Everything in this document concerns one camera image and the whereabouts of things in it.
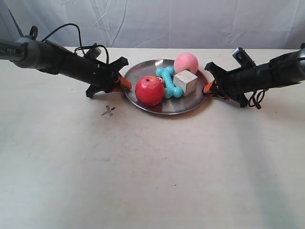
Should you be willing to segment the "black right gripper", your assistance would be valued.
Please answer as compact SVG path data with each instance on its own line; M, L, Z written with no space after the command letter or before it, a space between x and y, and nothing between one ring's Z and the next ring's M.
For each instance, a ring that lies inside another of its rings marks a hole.
M271 87L269 64L226 71L213 62L205 66L214 80L204 86L202 93L222 100L233 100L241 107L260 107L265 91Z

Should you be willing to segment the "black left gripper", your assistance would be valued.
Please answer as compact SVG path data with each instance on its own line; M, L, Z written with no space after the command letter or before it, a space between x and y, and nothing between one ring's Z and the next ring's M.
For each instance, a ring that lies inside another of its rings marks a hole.
M128 64L124 57L112 63L103 63L97 59L67 56L59 73L89 84L86 96L93 98L99 92L113 93L122 92L122 88L131 89L132 84L120 74L120 70Z

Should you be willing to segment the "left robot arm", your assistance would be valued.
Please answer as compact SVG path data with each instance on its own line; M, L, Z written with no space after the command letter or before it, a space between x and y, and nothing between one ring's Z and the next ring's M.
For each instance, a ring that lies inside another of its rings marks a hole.
M86 96L96 93L121 92L131 89L132 84L120 74L127 66L128 59L120 57L109 62L101 62L101 45L76 48L73 52L51 41L37 41L27 37L11 42L0 41L0 58L14 63L20 68L36 69L52 75L62 74L89 84Z

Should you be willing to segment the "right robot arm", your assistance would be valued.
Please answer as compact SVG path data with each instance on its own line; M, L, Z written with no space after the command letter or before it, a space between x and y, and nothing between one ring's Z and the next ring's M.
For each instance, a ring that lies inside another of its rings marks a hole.
M296 85L305 79L303 44L300 50L280 55L261 65L256 65L241 47L236 48L232 56L240 67L230 71L214 62L207 63L205 70L212 74L214 80L203 88L203 94L231 99L241 107L261 109L260 103L266 91Z

